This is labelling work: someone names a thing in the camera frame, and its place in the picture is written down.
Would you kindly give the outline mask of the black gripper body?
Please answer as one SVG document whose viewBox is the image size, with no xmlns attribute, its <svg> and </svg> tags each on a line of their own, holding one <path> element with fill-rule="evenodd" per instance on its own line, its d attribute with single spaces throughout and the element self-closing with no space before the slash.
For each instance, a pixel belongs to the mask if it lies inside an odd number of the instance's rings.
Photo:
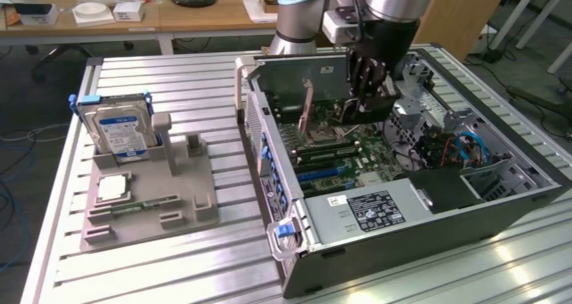
<svg viewBox="0 0 572 304">
<path fill-rule="evenodd" d="M 350 45 L 349 69 L 355 70 L 362 57 L 383 63 L 387 70 L 395 70 L 411 47 L 419 25 L 419 19 L 409 23 L 367 21 L 362 29 L 362 41 Z"/>
</svg>

